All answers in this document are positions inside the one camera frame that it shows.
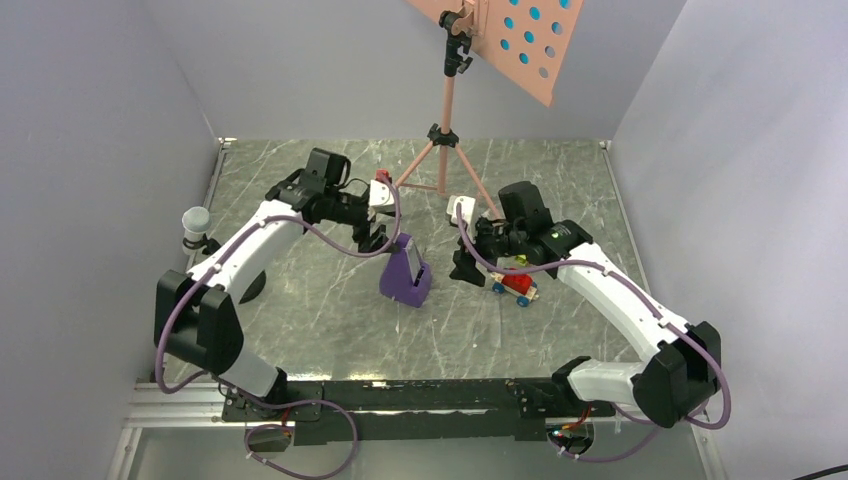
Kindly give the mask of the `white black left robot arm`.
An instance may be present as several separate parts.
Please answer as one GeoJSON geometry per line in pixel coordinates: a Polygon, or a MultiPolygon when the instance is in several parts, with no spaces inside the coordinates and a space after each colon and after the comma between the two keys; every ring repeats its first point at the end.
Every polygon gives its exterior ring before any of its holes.
{"type": "Polygon", "coordinates": [[[251,219],[204,261],[160,277],[153,340],[154,378],[162,392],[185,386],[165,381],[164,357],[171,355],[248,395],[248,407],[261,419],[285,411],[287,374],[247,346],[236,305],[268,264],[308,232],[353,257],[392,249],[400,230],[375,223],[378,202],[370,188],[360,195],[346,191],[350,168],[347,157],[314,148],[306,166],[274,185],[251,219]]]}

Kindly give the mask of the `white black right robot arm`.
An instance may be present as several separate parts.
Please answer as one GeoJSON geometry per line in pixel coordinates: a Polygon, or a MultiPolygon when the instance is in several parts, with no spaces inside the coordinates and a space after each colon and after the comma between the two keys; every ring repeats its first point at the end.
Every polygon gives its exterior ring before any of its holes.
{"type": "Polygon", "coordinates": [[[721,336],[709,322],[693,324],[651,297],[572,220],[555,221],[539,189],[529,181],[498,193],[505,218],[477,215],[475,201],[452,197],[446,209],[460,238],[450,276],[482,287],[493,274],[506,276],[501,258],[523,255],[522,274],[544,272],[587,300],[628,341],[635,362],[576,357],[556,370],[545,393],[565,415],[589,405],[631,406],[656,426],[670,428],[698,413],[714,395],[723,411],[711,429],[724,427],[732,411],[721,368],[721,336]]]}

